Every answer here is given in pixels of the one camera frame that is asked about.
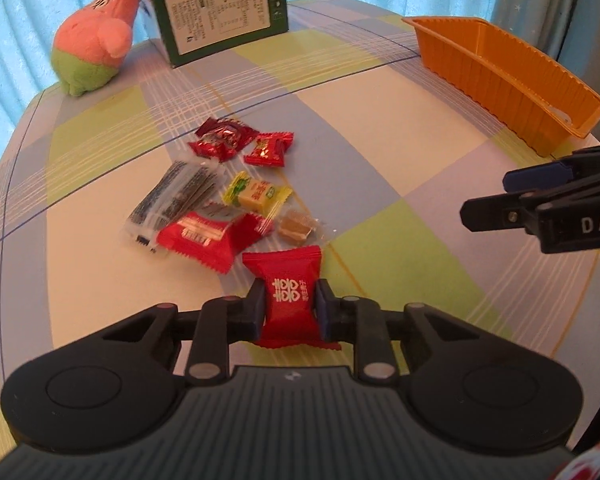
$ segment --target plastic tray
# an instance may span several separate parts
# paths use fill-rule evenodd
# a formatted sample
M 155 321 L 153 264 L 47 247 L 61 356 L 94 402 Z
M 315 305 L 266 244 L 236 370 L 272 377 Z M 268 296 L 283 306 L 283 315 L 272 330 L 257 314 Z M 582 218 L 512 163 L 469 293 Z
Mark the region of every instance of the plastic tray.
M 486 108 L 538 155 L 600 120 L 600 95 L 525 41 L 480 18 L 403 18 L 424 66 Z

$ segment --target candy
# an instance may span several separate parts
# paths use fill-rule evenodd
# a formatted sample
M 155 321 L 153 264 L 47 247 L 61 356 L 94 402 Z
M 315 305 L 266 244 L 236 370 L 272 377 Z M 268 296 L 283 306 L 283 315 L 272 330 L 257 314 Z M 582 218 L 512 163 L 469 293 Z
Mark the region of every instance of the candy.
M 275 253 L 244 253 L 242 262 L 267 286 L 267 313 L 262 336 L 264 348 L 306 344 L 340 350 L 325 343 L 312 312 L 314 286 L 320 277 L 322 252 L 307 246 Z
M 574 458 L 550 480 L 600 480 L 600 443 Z
M 186 151 L 177 155 L 160 182 L 136 206 L 125 222 L 125 231 L 139 244 L 155 251 L 156 237 L 185 213 L 215 192 L 224 169 L 214 160 Z
M 196 131 L 200 140 L 189 146 L 199 156 L 225 162 L 249 144 L 258 131 L 235 119 L 208 118 Z
M 234 258 L 266 234 L 263 221 L 254 213 L 210 202 L 160 231 L 157 242 L 226 274 Z
M 280 218 L 278 234 L 289 244 L 299 247 L 317 228 L 318 222 L 314 218 L 297 209 L 290 209 Z
M 294 134 L 289 132 L 259 134 L 256 136 L 256 147 L 244 156 L 244 161 L 252 166 L 281 168 L 285 165 L 285 152 L 293 141 Z
M 275 186 L 265 180 L 251 178 L 246 171 L 238 173 L 224 192 L 225 204 L 243 207 L 272 219 L 291 196 L 293 190 L 288 186 Z

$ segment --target table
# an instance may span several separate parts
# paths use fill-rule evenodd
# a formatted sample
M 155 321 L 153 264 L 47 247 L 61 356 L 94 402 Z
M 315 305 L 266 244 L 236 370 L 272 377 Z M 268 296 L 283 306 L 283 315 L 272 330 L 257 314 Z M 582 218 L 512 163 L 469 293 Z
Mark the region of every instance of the table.
M 192 130 L 237 116 L 295 132 L 284 170 L 248 171 L 290 184 L 336 230 L 322 275 L 337 295 L 394 310 L 424 301 L 563 362 L 585 391 L 575 442 L 600 405 L 600 251 L 547 256 L 523 232 L 472 234 L 458 215 L 543 159 L 429 73 L 400 16 L 355 0 L 297 0 L 289 13 L 287 34 L 177 70 L 143 43 L 104 88 L 33 99 L 0 163 L 0 386 L 24 361 L 152 304 L 191 310 L 246 291 L 241 264 L 219 276 L 121 235 Z M 242 343 L 231 358 L 340 364 L 350 351 Z M 0 415 L 0 456 L 12 446 Z

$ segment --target red candy wrapper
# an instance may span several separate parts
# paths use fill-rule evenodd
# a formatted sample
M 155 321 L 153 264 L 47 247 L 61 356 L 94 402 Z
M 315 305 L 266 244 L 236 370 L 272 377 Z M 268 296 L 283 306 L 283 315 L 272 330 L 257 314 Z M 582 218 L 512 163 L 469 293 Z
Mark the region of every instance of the red candy wrapper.
M 209 117 L 196 131 L 200 140 L 190 142 L 189 146 L 198 156 L 225 162 L 234 158 L 258 133 L 235 119 Z
M 285 153 L 294 142 L 291 132 L 259 134 L 256 136 L 256 147 L 244 161 L 252 166 L 272 166 L 281 168 L 285 165 Z
M 341 349 L 338 343 L 325 343 L 320 339 L 318 323 L 312 313 L 321 259 L 318 246 L 242 255 L 247 269 L 267 283 L 267 315 L 257 345 L 281 348 L 306 344 Z
M 226 274 L 235 257 L 262 238 L 264 219 L 255 213 L 211 202 L 165 227 L 157 242 Z
M 550 480 L 600 480 L 600 444 L 574 458 Z

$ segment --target pink plush toy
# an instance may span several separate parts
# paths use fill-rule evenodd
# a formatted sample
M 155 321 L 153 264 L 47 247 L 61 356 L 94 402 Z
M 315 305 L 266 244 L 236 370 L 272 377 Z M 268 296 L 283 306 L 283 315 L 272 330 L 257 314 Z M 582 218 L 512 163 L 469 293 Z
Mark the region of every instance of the pink plush toy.
M 104 86 L 131 49 L 140 0 L 94 0 L 60 25 L 51 65 L 65 92 L 79 96 Z

